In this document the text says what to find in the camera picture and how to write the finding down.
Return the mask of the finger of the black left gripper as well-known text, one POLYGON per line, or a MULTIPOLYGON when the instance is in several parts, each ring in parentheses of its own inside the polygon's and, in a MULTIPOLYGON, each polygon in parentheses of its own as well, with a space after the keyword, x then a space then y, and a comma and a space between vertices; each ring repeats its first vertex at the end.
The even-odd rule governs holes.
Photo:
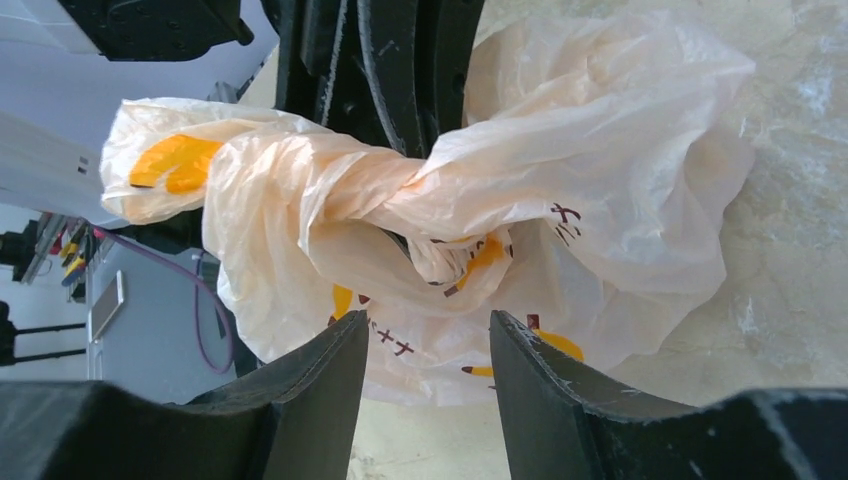
POLYGON ((398 25, 396 1, 276 1, 274 108, 381 147, 396 140, 380 119, 377 62, 367 47, 398 25))
POLYGON ((483 5, 474 0, 357 3, 364 73, 391 148, 425 158, 439 135, 461 127, 483 5))

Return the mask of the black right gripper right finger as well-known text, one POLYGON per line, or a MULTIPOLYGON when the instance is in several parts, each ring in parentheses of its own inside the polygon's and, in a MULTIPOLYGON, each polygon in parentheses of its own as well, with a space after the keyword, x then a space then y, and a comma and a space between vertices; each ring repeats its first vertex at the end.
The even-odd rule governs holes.
POLYGON ((648 394, 495 311, 490 348, 515 479, 843 479, 843 388, 747 390, 703 407, 648 394))

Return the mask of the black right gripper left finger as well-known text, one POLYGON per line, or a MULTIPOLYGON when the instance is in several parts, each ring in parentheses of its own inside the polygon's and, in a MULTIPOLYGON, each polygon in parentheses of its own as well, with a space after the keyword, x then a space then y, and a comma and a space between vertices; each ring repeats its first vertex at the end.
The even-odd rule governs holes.
POLYGON ((5 479, 343 479, 369 327, 352 311, 187 404, 102 381, 5 382, 5 479))

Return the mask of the translucent orange plastic bag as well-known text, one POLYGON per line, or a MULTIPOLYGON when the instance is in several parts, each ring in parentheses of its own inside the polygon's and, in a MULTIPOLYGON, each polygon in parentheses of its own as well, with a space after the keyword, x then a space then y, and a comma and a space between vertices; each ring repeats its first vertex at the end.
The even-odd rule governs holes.
POLYGON ((263 362, 363 310, 365 397, 486 402, 495 310, 606 371, 716 294, 754 162, 719 120, 755 68, 670 10, 529 17, 474 49, 465 125, 425 159, 292 113, 126 100, 102 203, 137 225, 201 208, 218 294, 263 362))

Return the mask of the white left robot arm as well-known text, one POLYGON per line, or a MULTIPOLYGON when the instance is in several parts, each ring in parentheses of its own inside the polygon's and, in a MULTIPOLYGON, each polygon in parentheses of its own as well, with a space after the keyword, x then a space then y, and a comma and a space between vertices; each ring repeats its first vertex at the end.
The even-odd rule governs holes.
POLYGON ((125 99, 235 101, 277 60, 276 109, 427 156, 462 122, 479 1, 5 1, 8 199, 110 221, 102 145, 125 99))

